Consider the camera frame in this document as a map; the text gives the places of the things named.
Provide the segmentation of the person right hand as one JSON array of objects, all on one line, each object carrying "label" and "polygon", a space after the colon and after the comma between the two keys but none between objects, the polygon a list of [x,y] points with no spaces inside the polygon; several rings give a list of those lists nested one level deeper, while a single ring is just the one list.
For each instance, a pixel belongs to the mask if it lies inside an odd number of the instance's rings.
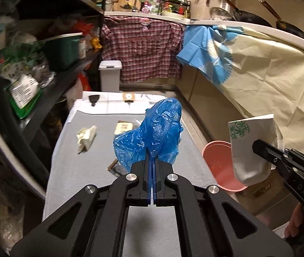
[{"label": "person right hand", "polygon": [[301,225],[304,226],[304,212],[302,205],[298,203],[294,208],[289,224],[284,230],[284,237],[288,238],[297,236]]}]

